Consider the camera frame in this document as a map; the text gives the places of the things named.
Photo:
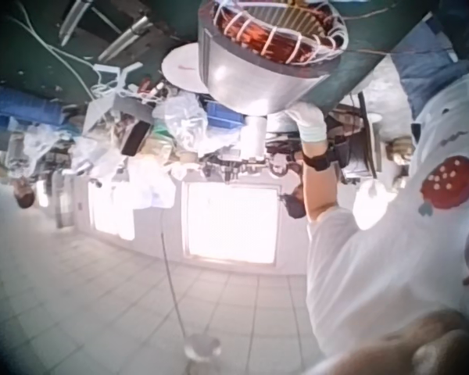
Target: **white cloth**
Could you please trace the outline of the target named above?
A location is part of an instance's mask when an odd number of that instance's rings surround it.
[[[436,309],[469,317],[469,76],[426,108],[410,180],[385,216],[360,230],[339,208],[309,226],[307,305],[326,355]]]
[[[327,140],[327,124],[324,115],[314,104],[297,102],[285,113],[297,124],[299,136],[303,142]]]

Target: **hand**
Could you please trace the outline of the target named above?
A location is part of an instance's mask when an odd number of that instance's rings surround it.
[[[297,123],[300,138],[303,142],[321,142],[327,140],[327,124],[323,113],[313,104],[297,102],[286,110],[286,113]]]

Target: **white tiled wall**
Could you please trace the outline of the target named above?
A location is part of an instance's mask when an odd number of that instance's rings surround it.
[[[320,360],[304,277],[172,264],[187,334],[222,353],[188,366],[163,261],[56,230],[0,188],[0,352],[27,374],[290,374]]]

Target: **white disc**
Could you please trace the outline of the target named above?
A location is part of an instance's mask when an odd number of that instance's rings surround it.
[[[174,86],[197,94],[208,94],[199,73],[198,43],[172,50],[162,61],[162,72]]]

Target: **window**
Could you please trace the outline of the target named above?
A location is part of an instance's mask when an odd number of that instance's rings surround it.
[[[37,197],[40,207],[48,207],[48,195],[45,189],[45,184],[46,182],[44,180],[37,182]]]
[[[184,251],[206,259],[274,263],[278,210],[276,187],[185,184]]]
[[[127,184],[88,185],[91,224],[100,232],[134,240],[134,210],[126,202]]]

